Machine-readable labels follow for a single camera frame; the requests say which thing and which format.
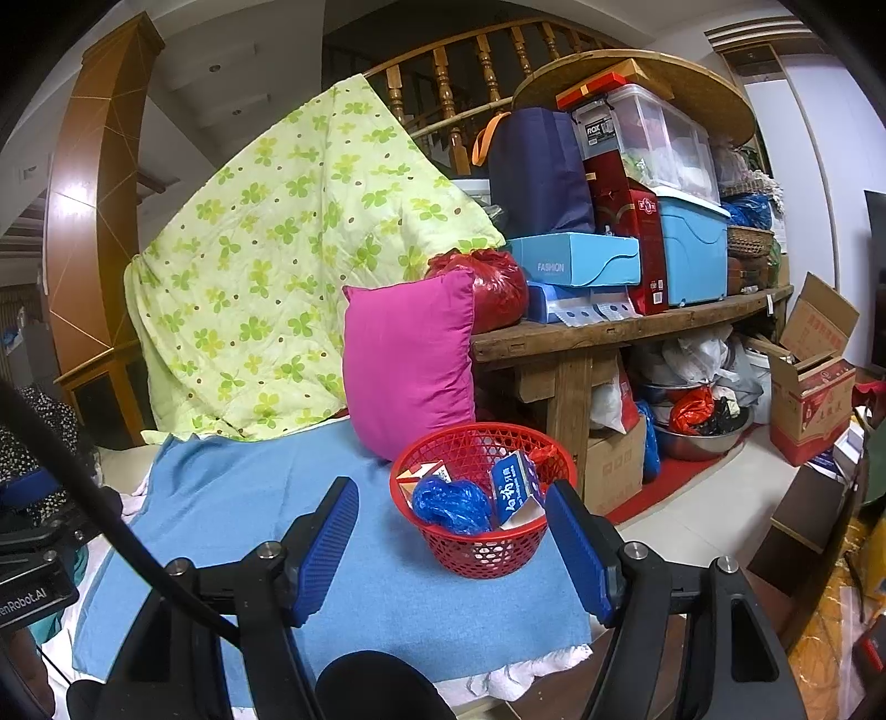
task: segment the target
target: white tile floor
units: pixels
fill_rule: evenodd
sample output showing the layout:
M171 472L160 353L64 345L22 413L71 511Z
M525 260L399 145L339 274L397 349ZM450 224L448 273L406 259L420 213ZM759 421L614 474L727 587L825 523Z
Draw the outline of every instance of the white tile floor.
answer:
M671 562L705 566L733 555L747 563L796 472L760 427L729 458L618 530Z

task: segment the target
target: green floral quilt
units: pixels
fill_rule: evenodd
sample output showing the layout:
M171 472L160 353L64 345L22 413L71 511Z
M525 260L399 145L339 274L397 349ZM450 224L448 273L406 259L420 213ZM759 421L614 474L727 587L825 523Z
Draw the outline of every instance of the green floral quilt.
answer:
M276 437L346 405L342 286L504 242L356 75L290 113L127 267L160 431Z

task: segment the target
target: stainless steel bowl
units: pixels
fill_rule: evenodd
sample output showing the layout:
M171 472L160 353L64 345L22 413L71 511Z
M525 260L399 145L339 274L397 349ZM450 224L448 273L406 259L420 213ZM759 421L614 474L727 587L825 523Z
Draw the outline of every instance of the stainless steel bowl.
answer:
M721 458L738 444L742 433L753 421L753 414L749 412L744 425L725 435L684 435L656 425L658 451L675 460L700 462Z
M700 383L695 385L656 385L652 382L642 382L638 380L631 381L631 388L640 397L650 405L660 405L661 403L676 403L689 390L695 390L701 387Z

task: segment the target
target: blue plastic bag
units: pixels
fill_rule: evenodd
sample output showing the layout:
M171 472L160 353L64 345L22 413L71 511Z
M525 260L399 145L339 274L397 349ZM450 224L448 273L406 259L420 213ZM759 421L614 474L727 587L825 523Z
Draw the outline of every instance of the blue plastic bag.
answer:
M661 472L662 463L658 456L658 440L656 440L656 419L652 408L645 400L637 401L637 410L646 418L646 451L643 453L643 482L655 480Z
M723 203L723 209L730 215L730 224L743 228L771 230L773 213L769 207L769 196L759 193L735 195Z
M422 478L412 491L412 512L419 520L457 535L478 535L493 529L489 498L470 480L446 482L437 475Z

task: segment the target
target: wooden bench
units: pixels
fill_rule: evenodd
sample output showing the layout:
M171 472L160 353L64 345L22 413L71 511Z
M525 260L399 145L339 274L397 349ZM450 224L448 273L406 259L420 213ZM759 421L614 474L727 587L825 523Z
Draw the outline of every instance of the wooden bench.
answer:
M513 368L513 392L522 403L544 403L544 427L572 454L584 487L593 385L612 377L618 348L637 340L663 339L699 327L734 323L771 312L775 337L784 327L793 286L736 295L719 302L677 308L648 317L567 327L528 320L475 335L475 372ZM602 373L595 373L595 365Z

